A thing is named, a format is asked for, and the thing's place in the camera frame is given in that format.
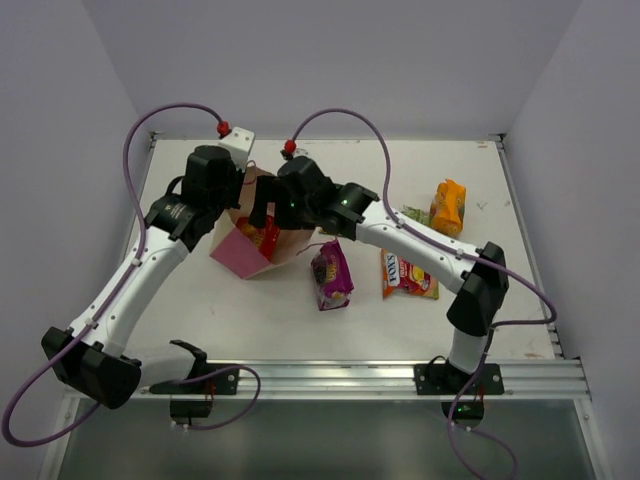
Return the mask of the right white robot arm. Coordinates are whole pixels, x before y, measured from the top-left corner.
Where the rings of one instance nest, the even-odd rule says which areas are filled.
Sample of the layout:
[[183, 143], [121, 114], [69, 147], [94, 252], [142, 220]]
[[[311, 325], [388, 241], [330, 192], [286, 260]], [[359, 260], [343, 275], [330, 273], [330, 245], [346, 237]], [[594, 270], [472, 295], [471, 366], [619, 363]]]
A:
[[464, 393], [480, 382], [489, 331], [509, 289], [501, 247], [449, 238], [357, 183], [333, 182], [306, 156], [289, 160], [275, 175], [257, 177], [249, 222], [261, 228], [269, 214], [282, 230], [322, 229], [385, 249], [435, 277], [454, 295], [446, 313], [454, 328], [447, 384]]

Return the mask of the purple snack pack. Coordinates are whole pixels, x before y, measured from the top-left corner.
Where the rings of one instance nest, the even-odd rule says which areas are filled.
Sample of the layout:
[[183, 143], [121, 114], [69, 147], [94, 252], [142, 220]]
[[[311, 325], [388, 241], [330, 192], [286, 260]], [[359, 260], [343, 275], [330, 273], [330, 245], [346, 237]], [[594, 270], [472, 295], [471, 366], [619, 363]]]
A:
[[346, 308], [354, 291], [348, 262], [337, 239], [324, 243], [311, 261], [320, 311]]

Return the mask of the red snack pack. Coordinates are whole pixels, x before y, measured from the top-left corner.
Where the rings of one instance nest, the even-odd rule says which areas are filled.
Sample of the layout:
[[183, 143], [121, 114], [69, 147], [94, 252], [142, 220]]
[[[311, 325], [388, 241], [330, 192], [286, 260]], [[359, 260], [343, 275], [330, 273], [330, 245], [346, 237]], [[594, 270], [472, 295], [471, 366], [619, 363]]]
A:
[[236, 227], [251, 241], [264, 258], [272, 260], [280, 235], [280, 228], [275, 224], [272, 215], [266, 217], [264, 227], [252, 226], [248, 217], [240, 217], [236, 222]]

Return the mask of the pink paper bag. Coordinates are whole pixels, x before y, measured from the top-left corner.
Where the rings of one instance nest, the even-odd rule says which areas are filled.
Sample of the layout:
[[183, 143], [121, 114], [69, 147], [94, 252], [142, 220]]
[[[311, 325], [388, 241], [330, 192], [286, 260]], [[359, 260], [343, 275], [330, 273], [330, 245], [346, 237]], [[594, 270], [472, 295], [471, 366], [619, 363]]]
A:
[[284, 266], [302, 253], [319, 248], [332, 237], [313, 241], [313, 231], [283, 230], [275, 225], [274, 206], [267, 205], [264, 227], [249, 224], [257, 179], [271, 176], [248, 164], [240, 194], [240, 208], [228, 209], [216, 222], [209, 257], [241, 279], [250, 279], [276, 267]]

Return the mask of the orange snack pack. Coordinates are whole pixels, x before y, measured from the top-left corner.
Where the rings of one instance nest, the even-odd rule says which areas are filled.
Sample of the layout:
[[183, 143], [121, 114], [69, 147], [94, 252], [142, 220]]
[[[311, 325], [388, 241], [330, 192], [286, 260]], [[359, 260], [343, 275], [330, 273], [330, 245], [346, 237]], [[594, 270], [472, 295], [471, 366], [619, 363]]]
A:
[[441, 182], [429, 211], [429, 226], [457, 239], [464, 228], [466, 188], [451, 179]]

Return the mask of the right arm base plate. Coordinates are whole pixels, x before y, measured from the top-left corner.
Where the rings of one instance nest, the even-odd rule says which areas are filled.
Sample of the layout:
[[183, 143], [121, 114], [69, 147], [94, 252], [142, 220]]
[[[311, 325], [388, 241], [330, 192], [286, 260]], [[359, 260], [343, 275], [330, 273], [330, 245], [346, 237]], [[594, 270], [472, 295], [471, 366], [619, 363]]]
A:
[[[416, 393], [423, 396], [454, 396], [472, 377], [472, 374], [453, 367], [443, 356], [436, 356], [428, 363], [418, 363], [413, 366]], [[500, 366], [494, 363], [482, 366], [465, 393], [467, 395], [503, 395], [505, 387]]]

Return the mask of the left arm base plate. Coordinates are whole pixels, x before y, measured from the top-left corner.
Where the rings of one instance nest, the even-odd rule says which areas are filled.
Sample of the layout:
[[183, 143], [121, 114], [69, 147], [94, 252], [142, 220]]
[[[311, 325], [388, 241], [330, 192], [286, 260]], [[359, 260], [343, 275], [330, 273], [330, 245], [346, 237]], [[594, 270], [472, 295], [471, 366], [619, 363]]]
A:
[[158, 395], [235, 395], [239, 376], [237, 364], [203, 363], [196, 365], [186, 380], [155, 384], [149, 392]]

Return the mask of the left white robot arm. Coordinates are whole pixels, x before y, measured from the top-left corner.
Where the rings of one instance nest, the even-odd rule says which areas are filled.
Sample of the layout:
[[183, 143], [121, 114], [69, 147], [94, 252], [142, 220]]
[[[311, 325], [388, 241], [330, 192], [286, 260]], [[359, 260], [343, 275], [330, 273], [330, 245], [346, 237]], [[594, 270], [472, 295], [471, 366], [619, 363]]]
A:
[[143, 364], [125, 356], [128, 340], [160, 286], [239, 204], [248, 152], [198, 146], [143, 219], [137, 245], [85, 313], [64, 330], [52, 327], [41, 346], [56, 377], [109, 409], [140, 386]]

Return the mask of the pale green small packet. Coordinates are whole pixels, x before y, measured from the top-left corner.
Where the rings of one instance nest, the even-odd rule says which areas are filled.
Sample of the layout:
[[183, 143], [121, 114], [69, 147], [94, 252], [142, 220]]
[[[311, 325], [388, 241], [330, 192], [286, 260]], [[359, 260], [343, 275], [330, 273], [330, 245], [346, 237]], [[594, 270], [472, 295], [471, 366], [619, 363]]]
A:
[[402, 208], [402, 214], [424, 226], [431, 226], [431, 217], [429, 212], [404, 205]]

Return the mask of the orange Fox's candy bag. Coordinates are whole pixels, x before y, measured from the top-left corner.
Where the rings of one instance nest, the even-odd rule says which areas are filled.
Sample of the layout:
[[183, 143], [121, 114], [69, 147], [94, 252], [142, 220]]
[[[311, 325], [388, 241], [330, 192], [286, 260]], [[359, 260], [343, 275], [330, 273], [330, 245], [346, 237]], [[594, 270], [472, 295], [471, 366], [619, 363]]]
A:
[[383, 298], [404, 292], [411, 296], [439, 299], [439, 283], [435, 277], [386, 249], [382, 249], [380, 254]]

